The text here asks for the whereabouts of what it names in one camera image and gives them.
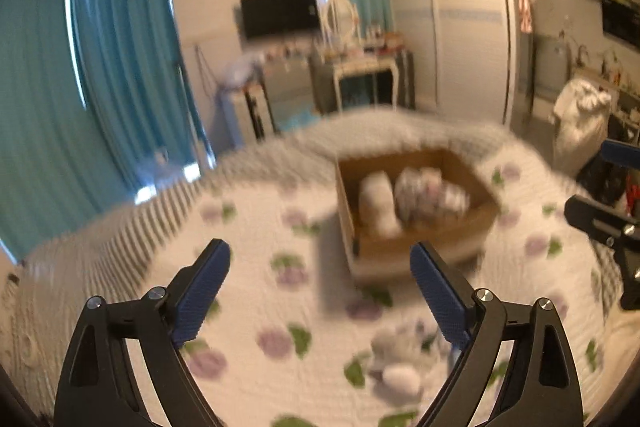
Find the cream plastic bag bundle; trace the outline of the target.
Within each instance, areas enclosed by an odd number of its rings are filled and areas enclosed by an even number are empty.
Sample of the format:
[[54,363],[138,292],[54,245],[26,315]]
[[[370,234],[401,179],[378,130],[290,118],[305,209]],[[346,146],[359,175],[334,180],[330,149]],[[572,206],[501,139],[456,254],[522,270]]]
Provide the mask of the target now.
[[402,170],[394,185],[396,211],[406,223],[458,219],[470,209],[465,189],[446,181],[442,170],[431,167]]

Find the white towel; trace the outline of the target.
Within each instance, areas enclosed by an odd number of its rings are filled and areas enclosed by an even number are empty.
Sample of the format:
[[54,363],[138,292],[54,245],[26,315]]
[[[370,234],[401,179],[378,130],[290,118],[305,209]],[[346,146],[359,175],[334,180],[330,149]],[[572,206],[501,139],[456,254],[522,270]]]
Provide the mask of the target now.
[[362,226],[370,234],[394,237],[401,233],[393,187],[384,171],[371,173],[360,182],[358,210]]

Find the white clothes pile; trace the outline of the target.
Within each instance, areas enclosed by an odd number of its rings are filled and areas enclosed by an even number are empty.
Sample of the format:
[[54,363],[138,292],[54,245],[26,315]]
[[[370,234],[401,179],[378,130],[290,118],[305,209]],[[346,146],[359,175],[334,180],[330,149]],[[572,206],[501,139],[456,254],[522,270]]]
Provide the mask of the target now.
[[586,78],[574,77],[564,86],[551,112],[554,170],[576,178],[600,152],[616,101],[616,95]]

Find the steel washing machine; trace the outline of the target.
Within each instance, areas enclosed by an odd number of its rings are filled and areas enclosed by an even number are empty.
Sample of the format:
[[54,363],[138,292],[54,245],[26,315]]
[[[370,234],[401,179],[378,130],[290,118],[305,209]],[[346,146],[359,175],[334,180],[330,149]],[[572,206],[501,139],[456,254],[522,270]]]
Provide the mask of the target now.
[[534,35],[534,95],[554,102],[570,80],[570,46],[564,39]]

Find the hanging pink white garment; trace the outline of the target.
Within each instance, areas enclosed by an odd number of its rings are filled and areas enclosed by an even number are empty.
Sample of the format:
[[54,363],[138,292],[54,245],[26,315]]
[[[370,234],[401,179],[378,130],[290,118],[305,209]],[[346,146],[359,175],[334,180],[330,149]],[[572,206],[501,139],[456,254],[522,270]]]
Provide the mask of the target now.
[[533,5],[535,0],[518,0],[520,11],[520,29],[524,34],[531,34],[533,30]]

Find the cardboard box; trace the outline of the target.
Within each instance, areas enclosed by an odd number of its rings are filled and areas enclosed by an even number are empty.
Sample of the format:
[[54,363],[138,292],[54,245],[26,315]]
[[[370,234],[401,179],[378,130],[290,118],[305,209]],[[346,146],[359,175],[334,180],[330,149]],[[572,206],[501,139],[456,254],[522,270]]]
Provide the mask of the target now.
[[500,210],[471,166],[443,147],[342,158],[335,171],[346,258],[359,283],[408,277],[419,242],[454,265],[472,259]]

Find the teal curtain left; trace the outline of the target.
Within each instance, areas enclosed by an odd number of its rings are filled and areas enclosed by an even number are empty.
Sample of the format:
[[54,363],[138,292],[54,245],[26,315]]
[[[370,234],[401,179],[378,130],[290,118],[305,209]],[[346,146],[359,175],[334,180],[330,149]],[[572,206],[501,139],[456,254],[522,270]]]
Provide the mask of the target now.
[[82,103],[65,0],[1,0],[1,243],[21,261],[129,199]]

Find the white sliding wardrobe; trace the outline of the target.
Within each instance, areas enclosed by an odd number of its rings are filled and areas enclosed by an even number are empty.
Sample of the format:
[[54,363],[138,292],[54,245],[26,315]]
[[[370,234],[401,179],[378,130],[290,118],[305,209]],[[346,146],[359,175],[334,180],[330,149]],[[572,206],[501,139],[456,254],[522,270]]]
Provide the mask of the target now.
[[413,58],[414,106],[510,124],[518,72],[515,0],[390,0]]

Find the white dressing table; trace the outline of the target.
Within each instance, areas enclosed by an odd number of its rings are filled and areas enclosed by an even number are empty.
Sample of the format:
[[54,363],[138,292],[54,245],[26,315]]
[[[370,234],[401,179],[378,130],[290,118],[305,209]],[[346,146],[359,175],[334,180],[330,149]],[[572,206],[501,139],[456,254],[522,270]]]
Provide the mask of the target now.
[[323,114],[361,106],[398,104],[400,51],[314,62],[314,96]]

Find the white suitcase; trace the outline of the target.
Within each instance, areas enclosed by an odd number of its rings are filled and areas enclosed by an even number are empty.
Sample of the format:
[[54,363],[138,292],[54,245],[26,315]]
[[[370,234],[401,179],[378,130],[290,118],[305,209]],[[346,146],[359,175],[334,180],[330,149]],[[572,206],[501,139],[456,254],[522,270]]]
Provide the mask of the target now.
[[259,82],[222,92],[221,108],[234,148],[258,143],[276,133],[265,90]]

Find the teal curtain middle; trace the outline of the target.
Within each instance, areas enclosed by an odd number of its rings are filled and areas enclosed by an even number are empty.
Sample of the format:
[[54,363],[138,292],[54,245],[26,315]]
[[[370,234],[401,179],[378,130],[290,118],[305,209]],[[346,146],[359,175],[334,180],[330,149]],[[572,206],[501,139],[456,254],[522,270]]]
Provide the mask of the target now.
[[70,20],[82,89],[130,190],[206,159],[171,0],[70,0]]

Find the white vanity mirror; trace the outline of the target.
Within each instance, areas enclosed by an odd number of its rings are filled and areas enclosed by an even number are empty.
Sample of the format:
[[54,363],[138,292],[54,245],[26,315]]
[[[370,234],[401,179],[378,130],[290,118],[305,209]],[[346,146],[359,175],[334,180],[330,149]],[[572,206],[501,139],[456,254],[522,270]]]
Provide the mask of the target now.
[[350,0],[326,0],[320,9],[320,23],[327,48],[344,50],[360,46],[359,13]]

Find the grey mini fridge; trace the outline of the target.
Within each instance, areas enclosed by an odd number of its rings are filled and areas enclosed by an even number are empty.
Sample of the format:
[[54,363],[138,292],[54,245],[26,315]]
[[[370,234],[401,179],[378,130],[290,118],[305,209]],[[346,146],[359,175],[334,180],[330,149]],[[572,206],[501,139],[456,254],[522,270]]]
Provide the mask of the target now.
[[262,65],[262,83],[274,127],[285,132],[316,116],[314,87],[306,57],[278,58]]

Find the black wall television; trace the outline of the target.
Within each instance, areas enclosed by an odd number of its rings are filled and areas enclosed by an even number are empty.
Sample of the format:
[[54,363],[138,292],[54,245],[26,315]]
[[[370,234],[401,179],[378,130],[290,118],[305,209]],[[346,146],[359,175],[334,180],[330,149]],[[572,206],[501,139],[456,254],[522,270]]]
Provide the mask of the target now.
[[240,0],[240,11],[247,39],[320,29],[317,0]]

